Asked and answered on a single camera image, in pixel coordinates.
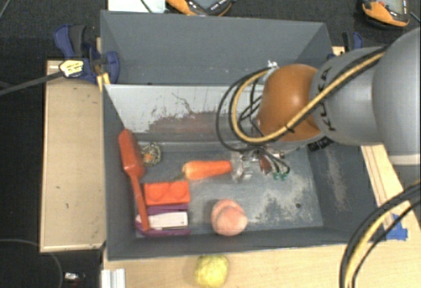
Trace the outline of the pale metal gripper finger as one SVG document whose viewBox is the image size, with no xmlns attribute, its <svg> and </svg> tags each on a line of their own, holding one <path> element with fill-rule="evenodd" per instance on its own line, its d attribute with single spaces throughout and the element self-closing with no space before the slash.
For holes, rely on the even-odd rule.
<svg viewBox="0 0 421 288">
<path fill-rule="evenodd" d="M 253 173 L 249 170 L 235 169 L 231 172 L 232 180 L 236 183 L 249 181 L 252 176 L 253 176 Z"/>
<path fill-rule="evenodd" d="M 231 153 L 231 164 L 233 167 L 249 167 L 251 161 L 252 156 L 249 153 Z"/>
</svg>

